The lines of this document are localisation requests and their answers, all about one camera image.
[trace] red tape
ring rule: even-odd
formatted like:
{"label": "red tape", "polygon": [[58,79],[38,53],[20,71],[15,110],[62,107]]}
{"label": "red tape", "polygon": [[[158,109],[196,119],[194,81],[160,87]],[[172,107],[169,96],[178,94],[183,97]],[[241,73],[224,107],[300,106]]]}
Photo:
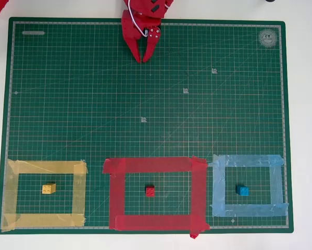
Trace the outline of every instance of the red tape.
{"label": "red tape", "polygon": [[[193,157],[112,158],[104,163],[110,173],[109,228],[119,231],[190,231],[192,238],[209,230],[206,223],[207,161]],[[124,215],[125,173],[192,172],[190,215]]]}

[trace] mat logo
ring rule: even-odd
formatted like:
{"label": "mat logo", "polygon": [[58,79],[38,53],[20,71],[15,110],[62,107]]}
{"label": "mat logo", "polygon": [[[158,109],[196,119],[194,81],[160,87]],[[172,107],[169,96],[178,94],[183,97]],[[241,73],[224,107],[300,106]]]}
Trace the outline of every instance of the mat logo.
{"label": "mat logo", "polygon": [[264,47],[274,47],[277,42],[276,32],[272,29],[262,30],[259,34],[259,41]]}

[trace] grid lines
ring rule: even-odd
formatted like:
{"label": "grid lines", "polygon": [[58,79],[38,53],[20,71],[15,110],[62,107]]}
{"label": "grid lines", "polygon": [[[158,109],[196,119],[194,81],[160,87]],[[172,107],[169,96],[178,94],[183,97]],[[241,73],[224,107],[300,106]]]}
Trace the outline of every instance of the grid lines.
{"label": "grid lines", "polygon": [[[259,41],[266,29],[278,36],[274,47]],[[120,23],[14,22],[6,157],[85,160],[85,228],[94,229],[108,227],[109,177],[102,174],[106,158],[285,158],[280,29],[165,23],[154,56],[138,64]],[[140,44],[145,50],[145,41]],[[126,177],[127,215],[189,214],[190,173]],[[47,198],[39,193],[49,181],[46,174],[21,174],[17,210],[71,213],[72,176],[52,178],[61,185]],[[287,217],[212,217],[212,180],[209,169],[206,220],[211,227],[288,226]],[[143,193],[148,183],[156,187],[153,200]],[[236,195],[238,183],[248,185],[251,195]],[[226,204],[270,204],[269,169],[226,168],[226,188]]]}

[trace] tape strip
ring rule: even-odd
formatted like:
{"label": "tape strip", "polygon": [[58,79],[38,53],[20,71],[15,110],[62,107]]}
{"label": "tape strip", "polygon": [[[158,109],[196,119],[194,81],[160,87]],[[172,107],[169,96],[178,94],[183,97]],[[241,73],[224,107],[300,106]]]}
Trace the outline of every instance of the tape strip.
{"label": "tape strip", "polygon": [[[15,166],[13,160],[8,159],[5,175],[5,190],[3,203],[3,224],[2,232],[14,229],[14,222],[17,221],[17,195],[18,195],[18,176],[19,168]],[[10,214],[9,220],[6,220],[5,215]]]}
{"label": "tape strip", "polygon": [[4,218],[11,230],[32,227],[81,227],[85,221],[83,214],[4,214]]}
{"label": "tape strip", "polygon": [[83,161],[23,161],[16,160],[13,169],[18,168],[19,173],[76,173],[88,172]]}
{"label": "tape strip", "polygon": [[272,167],[281,166],[280,155],[225,155],[225,167]]}
{"label": "tape strip", "polygon": [[106,159],[103,173],[159,173],[192,171],[188,157],[111,158]]}
{"label": "tape strip", "polygon": [[209,230],[206,223],[206,197],[207,197],[207,161],[193,157],[192,186],[191,186],[191,227],[190,234],[196,238],[200,233]]}
{"label": "tape strip", "polygon": [[281,166],[270,167],[269,174],[270,174],[270,201],[272,204],[283,203]]}
{"label": "tape strip", "polygon": [[214,155],[213,216],[225,216],[225,156]]}
{"label": "tape strip", "polygon": [[124,215],[124,173],[111,174],[109,179],[109,228],[117,229],[116,218]]}
{"label": "tape strip", "polygon": [[288,215],[288,203],[225,205],[225,217],[273,217]]}
{"label": "tape strip", "polygon": [[[2,232],[16,227],[80,227],[84,225],[85,186],[88,169],[83,161],[7,161]],[[73,173],[71,214],[17,214],[20,173]]]}

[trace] mat border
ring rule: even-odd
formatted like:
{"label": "mat border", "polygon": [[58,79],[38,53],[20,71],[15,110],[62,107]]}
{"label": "mat border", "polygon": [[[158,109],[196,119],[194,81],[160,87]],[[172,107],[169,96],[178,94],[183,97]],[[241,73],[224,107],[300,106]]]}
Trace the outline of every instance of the mat border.
{"label": "mat border", "polygon": [[[110,22],[117,23],[121,20],[119,18],[32,18],[32,17],[11,17],[9,19],[8,28],[8,43],[7,43],[7,62],[10,62],[6,67],[6,80],[5,80],[5,91],[4,91],[4,109],[3,109],[3,128],[2,128],[2,144],[1,144],[1,163],[0,163],[0,197],[3,197],[3,186],[4,186],[4,169],[5,169],[5,149],[7,146],[7,127],[8,127],[8,103],[9,103],[9,91],[10,91],[10,69],[12,67],[11,57],[11,45],[13,42],[13,27],[15,22]],[[278,26],[280,27],[281,33],[281,49],[282,49],[282,68],[283,68],[283,96],[284,96],[284,119],[285,119],[285,151],[286,151],[286,182],[285,185],[291,187],[291,155],[290,155],[290,129],[289,129],[289,98],[288,98],[288,78],[287,78],[287,63],[286,63],[286,33],[285,23],[283,21],[237,21],[237,20],[193,20],[193,19],[164,19],[164,24],[177,23],[177,24],[192,24],[192,25],[203,25],[203,24],[239,24],[250,26]],[[250,229],[245,227],[235,228],[222,228],[222,227],[211,227],[210,230],[205,233],[292,233],[294,231],[293,225],[293,202],[292,202],[292,189],[288,188],[288,227],[284,226],[271,226],[266,228],[265,226],[250,226]],[[62,234],[62,233],[116,233],[116,234],[164,234],[164,233],[188,233],[187,231],[161,231],[161,232],[145,232],[145,231],[134,231],[134,232],[118,232],[108,229],[108,227],[94,227],[84,229],[15,229],[9,232],[1,231],[1,219],[2,219],[2,204],[3,201],[0,199],[0,234]]]}

